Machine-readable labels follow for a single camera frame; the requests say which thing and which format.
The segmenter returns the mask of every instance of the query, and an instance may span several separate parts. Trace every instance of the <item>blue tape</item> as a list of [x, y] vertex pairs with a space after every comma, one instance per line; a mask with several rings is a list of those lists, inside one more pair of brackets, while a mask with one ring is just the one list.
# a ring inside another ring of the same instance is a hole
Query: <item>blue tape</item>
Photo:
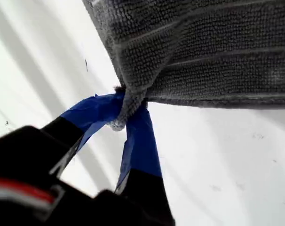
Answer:
[[106, 123], [117, 118], [123, 103], [124, 94], [108, 94], [89, 97], [61, 114], [84, 132], [78, 150]]
[[141, 106], [127, 122], [118, 185], [131, 169], [162, 177], [156, 141], [149, 111]]

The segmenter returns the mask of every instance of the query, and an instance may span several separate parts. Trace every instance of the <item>white surface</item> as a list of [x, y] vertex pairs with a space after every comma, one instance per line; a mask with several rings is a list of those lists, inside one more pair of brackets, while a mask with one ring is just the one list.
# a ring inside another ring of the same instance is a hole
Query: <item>white surface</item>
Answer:
[[[0, 136], [118, 83], [80, 0], [0, 0]], [[285, 226], [285, 110], [149, 111], [177, 225]], [[113, 189], [125, 137], [104, 127], [62, 179], [91, 196]]]

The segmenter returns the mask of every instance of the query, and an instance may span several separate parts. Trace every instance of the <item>white stripe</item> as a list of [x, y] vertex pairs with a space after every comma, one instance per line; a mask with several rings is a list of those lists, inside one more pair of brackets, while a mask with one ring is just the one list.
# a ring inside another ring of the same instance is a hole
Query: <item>white stripe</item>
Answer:
[[38, 209], [50, 209], [51, 205], [41, 199], [25, 195], [7, 188], [0, 187], [0, 200], [17, 202], [27, 206], [34, 206]]

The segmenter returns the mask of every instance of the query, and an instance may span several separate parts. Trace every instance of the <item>gray microfiber towel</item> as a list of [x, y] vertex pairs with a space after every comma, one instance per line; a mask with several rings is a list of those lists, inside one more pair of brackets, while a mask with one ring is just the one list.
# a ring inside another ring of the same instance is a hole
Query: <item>gray microfiber towel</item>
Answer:
[[285, 108], [285, 0], [83, 0], [126, 94], [122, 129], [145, 99]]

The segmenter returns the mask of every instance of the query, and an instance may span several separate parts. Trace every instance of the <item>black object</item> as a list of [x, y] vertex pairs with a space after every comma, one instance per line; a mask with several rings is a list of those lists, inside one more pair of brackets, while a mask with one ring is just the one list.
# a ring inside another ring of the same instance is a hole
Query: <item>black object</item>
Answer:
[[0, 224], [174, 225], [162, 178], [131, 169], [118, 194], [95, 198], [60, 181], [83, 134], [58, 117], [42, 129], [27, 126], [0, 138]]

